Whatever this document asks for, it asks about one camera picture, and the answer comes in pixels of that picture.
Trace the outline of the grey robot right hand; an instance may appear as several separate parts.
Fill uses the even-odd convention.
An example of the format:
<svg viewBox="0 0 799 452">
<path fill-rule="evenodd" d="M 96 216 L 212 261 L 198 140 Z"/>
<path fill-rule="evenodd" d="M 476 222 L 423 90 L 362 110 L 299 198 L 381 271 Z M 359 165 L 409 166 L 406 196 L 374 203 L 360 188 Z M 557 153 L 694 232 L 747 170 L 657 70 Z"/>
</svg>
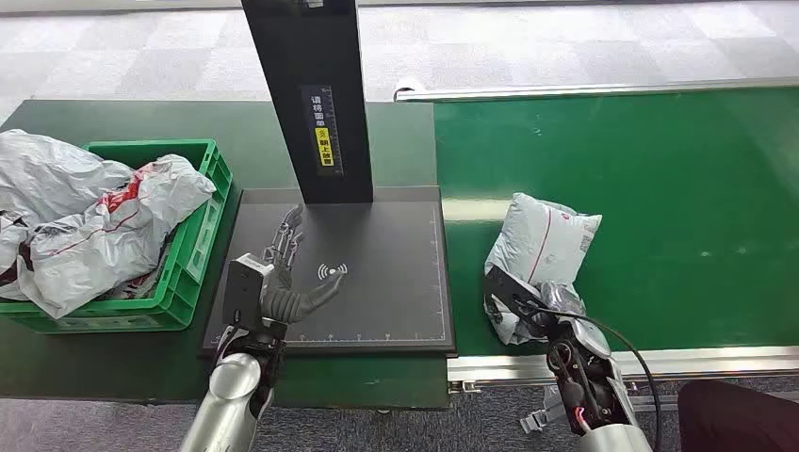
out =
<svg viewBox="0 0 799 452">
<path fill-rule="evenodd" d="M 586 315 L 584 301 L 574 290 L 572 285 L 556 282 L 541 282 L 537 285 L 540 300 L 544 308 L 573 315 Z M 560 315 L 548 314 L 539 311 L 534 317 L 537 324 L 543 327 L 557 325 L 561 321 Z"/>
</svg>

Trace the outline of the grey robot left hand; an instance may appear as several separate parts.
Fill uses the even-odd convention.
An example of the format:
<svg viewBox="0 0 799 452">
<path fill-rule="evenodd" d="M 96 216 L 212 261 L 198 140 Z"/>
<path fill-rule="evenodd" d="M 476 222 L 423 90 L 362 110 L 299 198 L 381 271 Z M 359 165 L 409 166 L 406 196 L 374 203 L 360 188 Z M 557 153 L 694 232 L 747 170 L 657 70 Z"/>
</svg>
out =
<svg viewBox="0 0 799 452">
<path fill-rule="evenodd" d="M 348 276 L 347 269 L 338 269 L 310 292 L 301 293 L 292 289 L 291 271 L 304 238 L 303 232 L 298 232 L 302 224 L 302 210 L 300 204 L 289 209 L 276 229 L 271 244 L 263 252 L 263 258 L 268 265 L 272 265 L 272 271 L 263 289 L 260 314 L 287 325 L 302 321 L 333 299 Z"/>
</svg>

